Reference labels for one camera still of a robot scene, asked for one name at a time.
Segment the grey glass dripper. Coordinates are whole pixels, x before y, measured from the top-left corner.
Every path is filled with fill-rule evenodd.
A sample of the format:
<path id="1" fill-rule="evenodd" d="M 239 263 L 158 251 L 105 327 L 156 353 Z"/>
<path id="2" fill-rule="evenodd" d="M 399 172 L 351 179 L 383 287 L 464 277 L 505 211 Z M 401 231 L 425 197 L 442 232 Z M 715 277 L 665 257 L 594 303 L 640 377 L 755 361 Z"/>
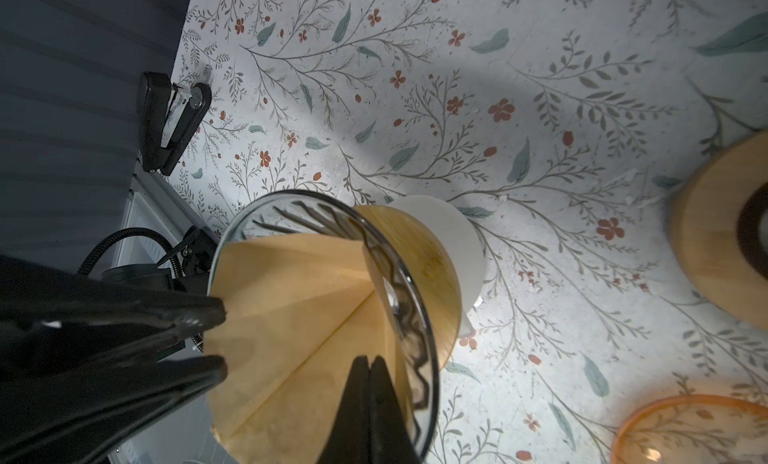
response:
<path id="1" fill-rule="evenodd" d="M 210 295 L 226 310 L 205 350 L 227 362 L 213 433 L 241 463 L 319 454 L 354 358 L 385 359 L 411 447 L 434 435 L 439 362 L 425 303 L 393 240 L 327 195 L 276 191 L 222 235 Z"/>

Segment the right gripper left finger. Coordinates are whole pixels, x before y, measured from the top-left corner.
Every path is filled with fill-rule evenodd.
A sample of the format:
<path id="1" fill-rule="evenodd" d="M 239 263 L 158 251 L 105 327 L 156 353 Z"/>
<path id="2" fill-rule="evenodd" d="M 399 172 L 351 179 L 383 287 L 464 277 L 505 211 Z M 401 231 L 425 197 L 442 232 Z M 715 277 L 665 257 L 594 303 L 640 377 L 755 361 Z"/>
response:
<path id="1" fill-rule="evenodd" d="M 366 356 L 356 357 L 326 445 L 317 461 L 368 463 L 370 460 L 370 367 Z"/>

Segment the frosted white glass pitcher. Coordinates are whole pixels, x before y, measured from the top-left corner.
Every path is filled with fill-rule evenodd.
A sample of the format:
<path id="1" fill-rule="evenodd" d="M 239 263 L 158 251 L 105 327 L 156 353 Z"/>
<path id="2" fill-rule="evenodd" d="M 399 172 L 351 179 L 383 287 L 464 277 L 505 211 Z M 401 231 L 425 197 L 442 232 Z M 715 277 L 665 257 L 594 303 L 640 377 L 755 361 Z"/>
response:
<path id="1" fill-rule="evenodd" d="M 454 205 L 433 196 L 410 195 L 394 199 L 390 207 L 424 224 L 447 252 L 461 291 L 461 324 L 458 338 L 469 338 L 474 327 L 468 313 L 482 300 L 486 273 L 483 246 L 471 221 Z"/>

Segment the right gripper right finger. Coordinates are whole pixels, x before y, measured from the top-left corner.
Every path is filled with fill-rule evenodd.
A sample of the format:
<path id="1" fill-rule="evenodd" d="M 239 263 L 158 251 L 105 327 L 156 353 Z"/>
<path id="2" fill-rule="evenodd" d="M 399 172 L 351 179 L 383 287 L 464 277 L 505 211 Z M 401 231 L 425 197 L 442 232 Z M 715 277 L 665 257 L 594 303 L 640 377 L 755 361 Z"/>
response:
<path id="1" fill-rule="evenodd" d="M 369 371 L 369 462 L 419 464 L 386 361 L 377 356 Z"/>

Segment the orange glass pitcher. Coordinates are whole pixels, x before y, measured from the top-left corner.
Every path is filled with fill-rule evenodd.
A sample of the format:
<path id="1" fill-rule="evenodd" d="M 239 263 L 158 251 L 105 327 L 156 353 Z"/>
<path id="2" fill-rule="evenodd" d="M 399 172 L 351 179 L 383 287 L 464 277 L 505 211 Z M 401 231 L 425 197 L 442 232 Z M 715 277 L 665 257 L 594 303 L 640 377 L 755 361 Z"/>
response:
<path id="1" fill-rule="evenodd" d="M 715 395 L 652 402 L 616 433 L 612 463 L 765 463 L 767 408 Z"/>

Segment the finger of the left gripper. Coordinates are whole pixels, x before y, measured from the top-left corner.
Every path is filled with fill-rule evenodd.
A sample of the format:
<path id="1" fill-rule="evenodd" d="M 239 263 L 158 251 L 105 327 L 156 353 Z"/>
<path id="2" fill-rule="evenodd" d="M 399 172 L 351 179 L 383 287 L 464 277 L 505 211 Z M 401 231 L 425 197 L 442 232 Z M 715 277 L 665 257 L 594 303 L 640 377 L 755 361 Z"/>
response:
<path id="1" fill-rule="evenodd" d="M 218 298 L 104 283 L 1 258 L 4 368 L 127 365 L 225 319 Z"/>
<path id="2" fill-rule="evenodd" d="M 99 463 L 222 383 L 220 356 L 77 371 L 1 384 L 4 463 Z"/>

